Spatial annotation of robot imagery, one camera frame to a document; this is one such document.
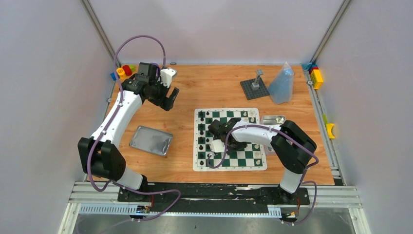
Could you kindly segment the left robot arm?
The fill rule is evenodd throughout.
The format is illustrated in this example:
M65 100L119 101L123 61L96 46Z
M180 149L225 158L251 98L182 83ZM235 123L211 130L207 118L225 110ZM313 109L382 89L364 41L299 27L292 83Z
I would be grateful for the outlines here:
M173 68L160 68L152 63L140 63L135 74L120 81L119 93L104 121L90 137L82 137L78 151L84 173L131 189L131 196L144 201L149 196L147 178L126 166L118 147L134 114L148 100L169 111L179 93L171 83L177 76Z

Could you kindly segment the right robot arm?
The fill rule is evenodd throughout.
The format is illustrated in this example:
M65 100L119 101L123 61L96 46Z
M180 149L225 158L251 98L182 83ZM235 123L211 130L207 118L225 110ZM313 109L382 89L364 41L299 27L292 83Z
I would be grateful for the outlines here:
M271 147L284 166L278 190L278 197L283 203L291 203L297 198L297 188L306 171L319 162L314 154L316 143L290 120L283 124L263 125L234 117L225 123L214 120L208 131L215 140L223 143L222 157L244 149L248 143Z

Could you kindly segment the green white chess board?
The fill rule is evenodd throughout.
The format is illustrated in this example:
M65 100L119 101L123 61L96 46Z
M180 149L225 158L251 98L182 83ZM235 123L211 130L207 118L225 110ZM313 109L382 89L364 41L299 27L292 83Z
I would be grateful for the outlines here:
M215 120L226 123L233 117L239 117L243 121L252 124L258 124L260 120L259 110L257 108L199 108L194 110L194 171L263 171L267 169L264 147L251 142L248 142L244 149L227 154L219 168L212 169L208 167L208 156L213 166L217 166L223 158L222 152L214 152L211 150L215 138L212 133L209 132L208 127Z

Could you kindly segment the silver metal tin box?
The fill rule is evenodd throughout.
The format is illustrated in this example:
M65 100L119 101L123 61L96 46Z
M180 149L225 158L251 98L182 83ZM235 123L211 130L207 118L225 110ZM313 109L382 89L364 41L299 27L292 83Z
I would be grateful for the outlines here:
M286 121L286 117L284 115L266 115L262 116L260 120L260 124L262 125L281 125L284 124ZM275 155L275 151L271 147L264 146L265 153L267 156Z

